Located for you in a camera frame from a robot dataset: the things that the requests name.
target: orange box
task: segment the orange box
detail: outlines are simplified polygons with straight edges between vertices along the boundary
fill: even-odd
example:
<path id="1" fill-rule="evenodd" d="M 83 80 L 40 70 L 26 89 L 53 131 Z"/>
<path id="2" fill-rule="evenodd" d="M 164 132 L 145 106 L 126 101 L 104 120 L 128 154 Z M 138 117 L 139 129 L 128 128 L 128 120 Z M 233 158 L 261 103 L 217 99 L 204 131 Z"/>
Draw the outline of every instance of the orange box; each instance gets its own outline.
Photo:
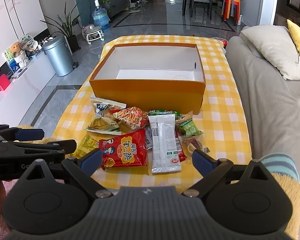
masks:
<path id="1" fill-rule="evenodd" d="M 149 42 L 114 45 L 90 85 L 96 97 L 127 107 L 198 114 L 206 80 L 195 44 Z"/>

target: blue gripper pad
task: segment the blue gripper pad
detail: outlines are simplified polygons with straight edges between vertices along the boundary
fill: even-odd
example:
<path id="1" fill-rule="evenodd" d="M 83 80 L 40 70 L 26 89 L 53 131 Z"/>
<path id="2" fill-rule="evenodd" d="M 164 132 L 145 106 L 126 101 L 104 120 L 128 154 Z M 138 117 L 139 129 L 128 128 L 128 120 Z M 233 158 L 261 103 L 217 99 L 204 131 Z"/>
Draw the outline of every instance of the blue gripper pad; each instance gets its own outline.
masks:
<path id="1" fill-rule="evenodd" d="M 91 176 L 101 166 L 101 163 L 102 151 L 98 148 L 77 160 L 77 166 L 88 176 Z"/>
<path id="2" fill-rule="evenodd" d="M 200 150 L 195 150 L 192 154 L 193 166 L 203 176 L 207 176 L 218 166 L 218 161 Z"/>
<path id="3" fill-rule="evenodd" d="M 16 132 L 16 140 L 20 142 L 42 140 L 45 132 L 42 129 L 20 129 Z"/>

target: potted plant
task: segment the potted plant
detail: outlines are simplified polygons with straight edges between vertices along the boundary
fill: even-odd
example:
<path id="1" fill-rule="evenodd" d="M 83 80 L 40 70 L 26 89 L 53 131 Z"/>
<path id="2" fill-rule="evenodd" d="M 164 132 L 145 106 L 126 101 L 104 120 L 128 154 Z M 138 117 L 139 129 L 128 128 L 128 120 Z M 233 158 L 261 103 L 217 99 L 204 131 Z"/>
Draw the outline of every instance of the potted plant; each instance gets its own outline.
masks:
<path id="1" fill-rule="evenodd" d="M 67 2 L 65 2 L 65 21 L 63 21 L 59 15 L 58 15 L 58 19 L 60 22 L 57 22 L 56 20 L 44 15 L 46 18 L 54 21 L 56 24 L 46 22 L 46 21 L 41 21 L 41 22 L 44 22 L 46 24 L 49 24 L 49 25 L 52 25 L 52 26 L 55 26 L 56 28 L 58 28 L 60 31 L 56 31 L 55 33 L 62 33 L 63 35 L 66 36 L 72 52 L 76 52 L 77 50 L 80 49 L 78 41 L 77 41 L 77 37 L 74 35 L 74 33 L 72 31 L 72 27 L 75 25 L 76 20 L 80 17 L 81 14 L 77 15 L 77 17 L 75 17 L 74 19 L 71 18 L 72 12 L 76 8 L 77 4 L 72 9 L 72 11 L 67 14 Z"/>

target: tiled floor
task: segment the tiled floor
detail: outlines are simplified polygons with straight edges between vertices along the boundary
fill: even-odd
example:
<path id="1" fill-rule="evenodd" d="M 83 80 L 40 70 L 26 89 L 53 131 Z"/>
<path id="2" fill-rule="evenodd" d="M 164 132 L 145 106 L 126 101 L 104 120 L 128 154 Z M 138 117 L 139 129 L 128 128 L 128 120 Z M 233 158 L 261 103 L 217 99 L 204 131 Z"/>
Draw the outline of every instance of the tiled floor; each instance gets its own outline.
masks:
<path id="1" fill-rule="evenodd" d="M 242 26 L 233 26 L 232 19 L 229 23 L 222 22 L 221 9 L 215 7 L 212 20 L 203 8 L 196 8 L 193 18 L 182 16 L 181 3 L 164 2 L 156 0 L 141 3 L 139 13 L 129 14 L 121 12 L 111 23 L 111 28 L 105 31 L 105 41 L 93 41 L 88 45 L 78 36 L 81 50 L 74 53 L 74 60 L 79 62 L 79 67 L 64 77 L 54 76 L 40 95 L 31 105 L 20 124 L 32 125 L 44 129 L 46 136 L 52 133 L 67 105 L 74 98 L 80 86 L 97 65 L 103 46 L 120 36 L 140 34 L 183 35 L 201 37 L 221 37 L 229 40 L 238 35 Z"/>

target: stool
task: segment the stool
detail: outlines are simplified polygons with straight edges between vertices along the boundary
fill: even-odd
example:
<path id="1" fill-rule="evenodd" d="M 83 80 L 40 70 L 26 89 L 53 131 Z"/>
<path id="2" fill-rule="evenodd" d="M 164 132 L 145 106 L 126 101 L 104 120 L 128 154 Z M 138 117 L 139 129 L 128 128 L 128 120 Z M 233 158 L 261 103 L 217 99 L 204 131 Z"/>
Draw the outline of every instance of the stool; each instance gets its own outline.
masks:
<path id="1" fill-rule="evenodd" d="M 86 35 L 87 35 L 87 42 L 89 45 L 91 45 L 92 41 L 95 41 L 97 39 L 100 39 L 101 41 L 104 41 L 105 38 L 105 34 L 103 33 L 103 31 L 101 30 L 101 26 L 98 27 L 90 27 L 87 31 L 86 31 Z"/>
<path id="2" fill-rule="evenodd" d="M 226 19 L 229 18 L 231 4 L 232 4 L 232 0 L 225 0 L 224 11 L 222 12 L 223 17 L 221 17 L 222 22 L 226 21 Z M 240 0 L 234 0 L 233 4 L 234 4 L 233 10 L 235 11 L 235 13 L 231 16 L 234 16 L 234 26 L 236 26 L 236 24 L 238 23 L 239 18 L 240 18 L 241 1 Z"/>

